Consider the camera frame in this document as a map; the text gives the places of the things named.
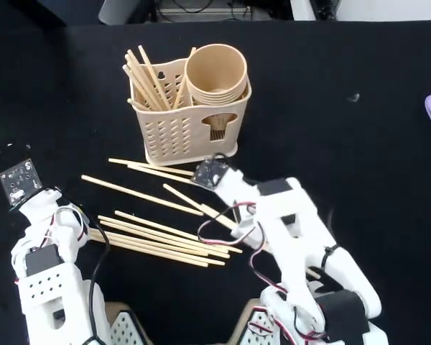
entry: robotic arm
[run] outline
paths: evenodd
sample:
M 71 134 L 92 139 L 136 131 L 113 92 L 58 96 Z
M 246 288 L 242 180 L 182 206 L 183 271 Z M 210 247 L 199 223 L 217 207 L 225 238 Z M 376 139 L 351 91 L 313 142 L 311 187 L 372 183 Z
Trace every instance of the robotic arm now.
M 298 180 L 249 185 L 241 171 L 208 159 L 198 167 L 193 182 L 212 190 L 228 206 L 255 203 L 254 210 L 238 208 L 238 227 L 231 235 L 241 238 L 249 233 L 244 241 L 255 249 L 266 239 L 265 249 L 281 270 L 287 294 L 282 298 L 275 287 L 268 287 L 261 300 L 295 344 L 388 344 L 386 334 L 368 322 L 381 312 L 378 295 L 330 235 Z M 325 277 L 339 288 L 322 294 L 313 289 L 309 275 Z
M 83 280 L 75 266 L 78 250 L 88 240 L 88 219 L 71 203 L 59 206 L 61 192 L 42 189 L 30 161 L 0 177 L 10 204 L 30 222 L 11 251 L 29 343 L 110 345 L 101 289 L 94 284 L 91 294 L 91 281 Z

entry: black table surface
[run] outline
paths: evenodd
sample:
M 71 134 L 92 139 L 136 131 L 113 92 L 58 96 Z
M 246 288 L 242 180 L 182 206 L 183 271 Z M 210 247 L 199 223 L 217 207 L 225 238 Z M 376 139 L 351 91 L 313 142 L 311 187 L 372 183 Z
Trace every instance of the black table surface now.
M 80 175 L 177 201 L 161 188 L 163 179 L 107 163 L 144 161 L 121 66 L 138 44 L 159 63 L 213 42 L 245 54 L 254 90 L 233 164 L 256 180 L 294 176 L 323 217 L 334 208 L 337 241 L 381 297 L 375 324 L 392 344 L 431 344 L 431 123 L 424 107 L 431 22 L 151 24 L 0 35 L 0 171 L 31 157 L 46 184 L 92 214 L 119 209 L 194 232 L 200 217 Z M 209 192 L 179 187 L 222 208 Z M 7 209 L 0 185 L 0 344 L 25 344 L 9 251 L 27 222 Z M 227 234 L 217 226 L 209 232 Z M 80 251 L 84 277 L 102 249 L 89 243 Z M 98 281 L 106 300 L 134 309 L 156 344 L 226 341 L 246 302 L 265 288 L 248 268 L 250 252 L 203 269 L 113 249 Z M 267 254 L 258 266 L 279 279 Z

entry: chopstick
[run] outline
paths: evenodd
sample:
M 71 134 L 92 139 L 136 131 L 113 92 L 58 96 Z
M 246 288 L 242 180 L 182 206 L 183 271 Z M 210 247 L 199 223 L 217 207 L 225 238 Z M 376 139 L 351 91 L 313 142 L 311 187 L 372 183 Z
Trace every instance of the chopstick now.
M 165 225 L 162 225 L 162 224 L 159 224 L 159 223 L 155 223 L 153 221 L 148 221 L 146 219 L 139 218 L 139 217 L 136 217 L 136 216 L 132 216 L 131 214 L 124 213 L 124 212 L 121 212 L 121 211 L 115 211 L 114 213 L 115 213 L 116 216 L 120 216 L 120 217 L 129 219 L 131 221 L 136 221 L 137 223 L 141 223 L 141 224 L 144 224 L 144 225 L 147 225 L 147 226 L 152 226 L 152 227 L 154 227 L 156 229 L 167 231 L 167 232 L 170 232 L 171 234 L 182 236 L 182 237 L 185 237 L 187 239 L 192 239 L 192 240 L 195 240 L 195 241 L 200 241 L 200 239 L 198 238 L 198 236 L 189 234 L 189 233 L 187 233 L 185 231 L 181 231 L 181 230 L 177 230 L 177 229 L 171 228 L 170 226 L 165 226 Z M 242 253 L 243 252 L 242 250 L 240 250 L 238 248 L 230 247 L 230 246 L 215 245 L 215 247 L 226 249 L 226 250 L 231 251 L 231 252 L 237 252 L 237 253 Z
M 98 238 L 98 237 L 91 237 L 92 240 L 97 241 L 97 242 L 102 242 L 104 243 L 104 240 L 102 238 Z M 139 252 L 139 253 L 144 253 L 144 254 L 149 254 L 149 255 L 154 255 L 156 257 L 163 257 L 165 259 L 171 259 L 174 261 L 180 261 L 180 262 L 184 262 L 186 264 L 192 264 L 195 266 L 200 266 L 200 267 L 208 267 L 209 264 L 207 262 L 201 262 L 201 261 L 197 261 L 194 259 L 188 259 L 185 257 L 179 257 L 177 255 L 174 254 L 169 254 L 169 253 L 162 253 L 162 252 L 158 252 L 155 249 L 146 249 L 146 248 L 139 248 L 139 247 L 135 247 L 132 246 L 130 244 L 125 244 L 125 243 L 121 243 L 119 241 L 116 240 L 109 240 L 110 244 L 115 246 L 115 247 L 120 247 L 120 248 L 124 248 L 124 249 L 129 249 L 129 250 L 134 250 L 135 252 Z
M 97 236 L 97 235 L 94 234 L 94 235 L 92 235 L 92 237 L 95 238 L 95 239 L 103 239 L 102 235 L 98 235 Z M 207 264 L 225 266 L 225 262 L 220 261 L 220 260 L 208 259 L 207 257 L 197 257 L 195 255 L 185 254 L 185 253 L 182 253 L 182 252 L 176 252 L 176 251 L 173 251 L 173 250 L 170 250 L 170 249 L 163 249 L 163 248 L 159 248 L 159 247 L 156 247 L 156 246 L 151 246 L 151 245 L 148 245 L 148 244 L 139 244 L 139 243 L 131 244 L 131 243 L 128 243 L 128 242 L 125 242 L 125 241 L 120 241 L 118 239 L 112 239 L 112 241 L 114 241 L 116 243 L 127 244 L 127 245 L 130 245 L 130 246 L 133 246 L 133 247 L 136 247 L 136 248 L 140 248 L 140 249 L 150 249 L 150 250 L 154 250 L 156 252 L 163 253 L 163 254 L 171 254 L 171 255 L 175 255 L 176 257 L 184 257 L 184 258 L 196 260 L 196 261 L 199 261 L 199 262 L 205 262 Z
M 142 84 L 140 83 L 139 79 L 137 79 L 137 76 L 134 75 L 133 71 L 131 71 L 131 69 L 129 68 L 128 65 L 123 65 L 123 70 L 124 72 L 128 75 L 129 79 L 132 81 L 132 83 L 134 84 L 134 86 L 136 87 L 136 89 L 138 90 L 138 92 L 142 95 L 142 97 L 144 97 L 144 99 L 149 103 L 150 105 L 150 109 L 151 110 L 160 110 L 159 108 L 157 108 L 155 106 L 155 104 L 152 102 L 152 100 L 150 99 L 150 97 L 148 96 L 147 92 L 145 91 L 145 89 L 142 87 Z
M 91 235 L 93 236 L 102 236 L 101 232 L 97 229 L 94 228 L 90 228 L 91 230 Z M 163 249 L 171 249 L 174 250 L 175 252 L 182 252 L 182 253 L 187 253 L 187 254 L 194 254 L 194 255 L 199 255 L 201 257 L 207 257 L 208 253 L 203 252 L 203 251 L 196 251 L 193 249 L 187 249 L 187 248 L 182 248 L 182 247 L 177 247 L 177 246 L 172 246 L 169 244 L 163 244 L 160 242 L 155 242 L 155 241 L 149 241 L 147 239 L 138 239 L 136 237 L 132 237 L 132 236 L 126 236 L 126 235 L 121 235 L 121 234 L 116 234 L 114 232 L 109 232 L 106 231 L 106 235 L 109 239 L 116 239 L 117 241 L 120 242 L 125 242 L 128 244 L 148 244 L 150 246 L 155 246 L 155 247 L 159 247 L 159 248 L 163 248 Z
M 132 69 L 133 74 L 137 77 L 138 81 L 142 84 L 145 92 L 152 100 L 152 103 L 155 105 L 155 107 L 158 110 L 162 111 L 163 108 L 157 99 L 157 93 L 154 91 L 153 85 L 150 83 L 150 80 L 148 79 L 146 73 L 142 69 L 142 66 L 137 60 L 136 55 L 134 55 L 132 50 L 128 50 L 124 58 L 126 59 L 129 68 Z
M 163 100 L 164 106 L 166 107 L 167 110 L 171 110 L 170 104 L 167 101 L 166 95 L 164 94 L 164 91 L 161 87 L 161 83 L 159 82 L 157 76 L 155 75 L 155 71 L 153 70 L 153 66 L 150 63 L 150 60 L 149 60 L 147 54 L 145 53 L 144 48 L 141 45 L 139 46 L 139 51 L 141 53 L 142 60 L 145 62 L 145 67 L 147 67 L 147 70 L 149 71 L 149 74 L 152 77 L 152 80 L 157 87 L 158 93 L 161 96 L 161 99 Z
M 196 51 L 196 48 L 193 47 L 192 50 L 190 51 L 190 56 L 192 56 L 195 51 Z M 177 107 L 179 106 L 180 97 L 182 96 L 182 92 L 184 91 L 186 82 L 187 82 L 187 78 L 185 77 L 185 75 L 183 75 L 182 76 L 182 82 L 180 83 L 179 91 L 177 92 L 177 95 L 175 96 L 174 106 L 172 107 L 173 110 L 177 109 Z
M 150 109 L 148 109 L 146 106 L 141 105 L 139 102 L 136 102 L 132 98 L 128 98 L 128 103 L 131 104 L 132 106 L 135 106 L 138 109 L 141 109 L 142 111 L 150 111 Z
M 131 214 L 127 214 L 127 213 L 124 213 L 124 212 L 121 212 L 121 211 L 115 211 L 114 213 L 115 213 L 116 216 L 120 216 L 120 217 L 129 219 L 130 221 L 136 221 L 137 223 L 141 223 L 141 224 L 144 224 L 144 225 L 147 225 L 147 226 L 153 226 L 154 228 L 157 228 L 157 229 L 160 229 L 160 230 L 163 230 L 163 231 L 166 231 L 166 232 L 170 232 L 171 234 L 174 234 L 174 235 L 178 235 L 178 236 L 181 236 L 181 237 L 185 237 L 187 239 L 193 239 L 195 241 L 198 241 L 198 236 L 189 234 L 189 233 L 187 233 L 185 231 L 180 231 L 180 230 L 171 228 L 170 226 L 161 225 L 161 224 L 155 223 L 153 221 L 148 221 L 146 219 L 142 219 L 142 218 L 139 218 L 139 217 L 136 217 L 136 216 L 132 216 Z
M 110 163 L 123 164 L 123 165 L 129 165 L 129 164 L 138 165 L 140 167 L 146 167 L 147 169 L 166 171 L 169 173 L 174 173 L 174 174 L 179 174 L 179 175 L 193 176 L 192 171 L 176 169 L 174 167 L 159 167 L 158 165 L 151 165 L 151 164 L 142 163 L 142 162 L 134 162 L 132 160 L 119 160 L 116 158 L 109 158 L 108 161 Z
M 179 205 L 178 203 L 172 203 L 170 201 L 166 201 L 166 200 L 157 198 L 155 196 L 140 193 L 140 192 L 137 192 L 137 191 L 132 190 L 132 189 L 121 187 L 120 185 L 114 185 L 113 183 L 102 181 L 102 180 L 99 180 L 98 178 L 92 178 L 91 176 L 81 175 L 81 179 L 88 181 L 88 182 L 91 182 L 91 183 L 95 183 L 96 185 L 102 185 L 103 187 L 107 187 L 110 189 L 117 190 L 119 192 L 130 194 L 132 196 L 136 196 L 137 198 L 142 198 L 142 199 L 145 199 L 147 201 L 151 201 L 153 203 L 158 203 L 159 205 L 167 206 L 170 208 L 175 208 L 176 210 L 179 210 L 179 211 L 184 211 L 184 212 L 188 212 L 191 214 L 195 214 L 196 216 L 202 216 L 203 215 L 203 213 L 201 211 L 196 211 L 193 208 L 185 207 L 185 206 Z
M 165 172 L 161 172 L 158 170 L 147 169 L 146 167 L 141 167 L 140 165 L 128 164 L 128 168 L 132 170 L 142 171 L 143 173 L 147 173 L 150 175 L 160 176 L 161 178 L 169 178 L 170 180 L 188 183 L 189 185 L 195 185 L 188 178 L 181 178 L 180 176 L 171 175 Z
M 197 203 L 193 199 L 189 198 L 185 194 L 182 194 L 180 191 L 176 190 L 175 188 L 171 187 L 170 185 L 165 183 L 165 184 L 163 184 L 163 188 L 168 190 L 169 192 L 171 192 L 172 194 L 174 194 L 178 198 L 184 200 L 186 203 L 189 203 L 191 206 L 193 206 L 197 210 L 199 210 L 199 211 L 203 212 L 204 214 L 210 216 L 211 218 L 215 219 L 220 224 L 226 226 L 230 230 L 234 230 L 238 226 L 230 218 L 225 217 L 223 214 L 220 215 L 220 212 L 217 212 L 216 210 L 214 210 L 213 208 L 211 208 L 207 205 L 204 205 L 204 204 L 200 205 L 199 203 Z
M 216 246 L 211 246 L 208 244 L 204 244 L 201 242 L 196 241 L 190 241 L 189 239 L 184 239 L 182 237 L 169 235 L 163 232 L 159 232 L 156 230 L 151 230 L 148 228 L 144 228 L 143 226 L 138 226 L 135 224 L 130 224 L 125 221 L 119 221 L 114 218 L 104 217 L 104 216 L 98 216 L 98 218 L 101 220 L 101 224 L 111 226 L 111 224 L 121 226 L 121 229 L 118 227 L 114 227 L 118 230 L 123 230 L 125 232 L 129 232 L 130 234 L 139 235 L 146 237 L 148 239 L 154 239 L 155 241 L 160 241 L 167 244 L 172 244 L 175 246 L 181 246 L 188 249 L 194 249 L 194 250 L 203 250 L 207 252 L 208 254 L 212 254 L 218 257 L 223 257 L 225 259 L 228 259 L 230 257 L 229 254 L 227 254 L 228 250 L 224 248 L 219 248 Z

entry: stack of paper cups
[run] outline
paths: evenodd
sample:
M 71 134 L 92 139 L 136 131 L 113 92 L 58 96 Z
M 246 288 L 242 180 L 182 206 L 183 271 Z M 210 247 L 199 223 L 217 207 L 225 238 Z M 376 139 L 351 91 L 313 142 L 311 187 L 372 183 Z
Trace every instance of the stack of paper cups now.
M 229 45 L 206 45 L 187 59 L 185 77 L 198 104 L 230 104 L 246 90 L 246 59 Z

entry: beige plastic basket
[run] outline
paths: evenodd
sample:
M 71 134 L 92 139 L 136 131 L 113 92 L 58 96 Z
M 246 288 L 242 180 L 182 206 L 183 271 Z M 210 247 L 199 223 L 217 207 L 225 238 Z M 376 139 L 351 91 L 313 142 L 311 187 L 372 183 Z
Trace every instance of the beige plastic basket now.
M 179 91 L 186 60 L 153 65 L 171 104 Z M 149 108 L 132 83 L 130 88 L 131 98 Z M 133 106 L 144 138 L 147 161 L 154 165 L 173 165 L 200 161 L 214 152 L 222 152 L 229 157 L 234 155 L 251 93 L 248 81 L 240 99 L 225 106 L 190 106 L 193 101 L 187 89 L 182 92 L 179 105 L 182 108 L 176 110 L 142 111 Z M 220 127 L 221 119 L 228 120 L 225 129 Z

